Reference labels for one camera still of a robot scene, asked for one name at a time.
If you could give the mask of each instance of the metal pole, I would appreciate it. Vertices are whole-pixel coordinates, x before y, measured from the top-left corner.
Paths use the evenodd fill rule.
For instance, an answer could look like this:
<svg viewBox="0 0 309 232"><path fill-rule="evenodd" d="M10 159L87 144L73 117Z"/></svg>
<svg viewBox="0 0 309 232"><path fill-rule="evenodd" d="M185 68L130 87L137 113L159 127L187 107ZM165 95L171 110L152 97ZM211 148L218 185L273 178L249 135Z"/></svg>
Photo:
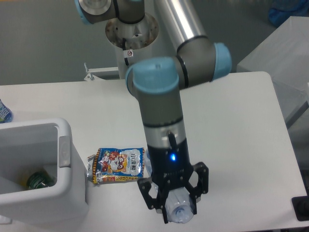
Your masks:
<svg viewBox="0 0 309 232"><path fill-rule="evenodd" d="M155 3L175 50L196 36L206 36L190 0L156 0Z"/></svg>

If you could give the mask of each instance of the gray floor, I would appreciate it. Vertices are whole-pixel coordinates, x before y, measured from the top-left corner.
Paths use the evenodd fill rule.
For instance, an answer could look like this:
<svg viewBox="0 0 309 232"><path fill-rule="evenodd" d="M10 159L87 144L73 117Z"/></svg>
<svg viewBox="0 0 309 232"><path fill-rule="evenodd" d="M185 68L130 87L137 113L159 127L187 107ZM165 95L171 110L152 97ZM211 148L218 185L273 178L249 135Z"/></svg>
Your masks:
<svg viewBox="0 0 309 232"><path fill-rule="evenodd" d="M193 0L214 42L225 43L236 65L275 28L270 0ZM146 11L156 17L153 0ZM84 25L72 0L0 1L0 85L81 81L89 68L116 66L105 23ZM154 56L174 55L163 28Z"/></svg>

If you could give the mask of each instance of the white bin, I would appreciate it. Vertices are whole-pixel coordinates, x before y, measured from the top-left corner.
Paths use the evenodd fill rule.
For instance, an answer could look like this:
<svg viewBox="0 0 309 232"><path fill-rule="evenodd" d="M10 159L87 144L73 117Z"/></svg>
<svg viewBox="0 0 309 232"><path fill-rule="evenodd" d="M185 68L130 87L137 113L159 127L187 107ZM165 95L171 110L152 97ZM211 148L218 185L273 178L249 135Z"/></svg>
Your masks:
<svg viewBox="0 0 309 232"><path fill-rule="evenodd" d="M27 170L54 165L54 186L23 190ZM61 118L0 124L0 215L28 224L85 215L85 166Z"/></svg>

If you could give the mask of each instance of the white table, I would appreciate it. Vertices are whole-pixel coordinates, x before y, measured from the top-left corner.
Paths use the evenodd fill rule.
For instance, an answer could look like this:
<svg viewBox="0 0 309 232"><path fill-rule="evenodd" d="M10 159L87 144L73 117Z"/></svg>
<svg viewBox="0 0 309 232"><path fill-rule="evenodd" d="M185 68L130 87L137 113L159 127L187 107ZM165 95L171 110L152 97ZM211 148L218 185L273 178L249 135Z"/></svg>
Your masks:
<svg viewBox="0 0 309 232"><path fill-rule="evenodd" d="M138 102L124 81L0 86L14 120L63 117L86 157L99 147L146 146ZM306 194L269 75L235 73L181 91L191 163L210 170L209 193L187 224L164 224L136 183L89 183L85 218L0 226L0 232L239 232L308 226L291 198Z"/></svg>

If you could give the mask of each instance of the food packet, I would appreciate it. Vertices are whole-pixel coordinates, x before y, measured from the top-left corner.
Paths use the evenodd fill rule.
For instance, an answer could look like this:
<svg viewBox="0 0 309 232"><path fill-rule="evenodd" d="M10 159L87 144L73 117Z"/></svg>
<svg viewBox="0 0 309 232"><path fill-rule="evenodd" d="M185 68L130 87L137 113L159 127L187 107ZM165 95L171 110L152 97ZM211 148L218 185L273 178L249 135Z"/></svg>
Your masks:
<svg viewBox="0 0 309 232"><path fill-rule="evenodd" d="M88 179L94 184L128 182L143 177L144 148L99 148L88 157Z"/></svg>

